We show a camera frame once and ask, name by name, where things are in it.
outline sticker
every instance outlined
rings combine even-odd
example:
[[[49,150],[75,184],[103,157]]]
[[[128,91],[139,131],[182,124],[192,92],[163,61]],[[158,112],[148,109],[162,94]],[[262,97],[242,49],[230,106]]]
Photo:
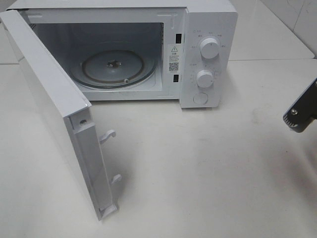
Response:
[[[178,73],[183,55],[183,45],[168,45],[168,71],[170,73]]]

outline power level knob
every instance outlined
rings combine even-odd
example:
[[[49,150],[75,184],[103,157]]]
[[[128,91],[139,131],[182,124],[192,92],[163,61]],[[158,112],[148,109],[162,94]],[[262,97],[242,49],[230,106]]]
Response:
[[[205,38],[200,43],[200,52],[206,59],[212,59],[219,54],[219,41],[214,37]]]
[[[213,73],[208,70],[199,71],[196,80],[199,87],[209,88],[213,84]]]

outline open microwave door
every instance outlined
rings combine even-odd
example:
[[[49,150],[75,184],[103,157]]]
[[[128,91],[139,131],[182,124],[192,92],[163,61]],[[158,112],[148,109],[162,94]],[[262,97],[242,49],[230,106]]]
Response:
[[[60,149],[77,177],[86,184],[97,217],[116,210],[100,143],[87,98],[16,10],[0,13],[21,70]]]

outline microwave oven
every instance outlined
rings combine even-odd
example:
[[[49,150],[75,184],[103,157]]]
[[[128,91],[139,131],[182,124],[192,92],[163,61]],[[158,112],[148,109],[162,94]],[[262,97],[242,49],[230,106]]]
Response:
[[[39,112],[102,219],[116,205],[100,146],[115,132],[97,137],[90,101],[216,107],[237,12],[229,0],[17,0],[0,19]]]

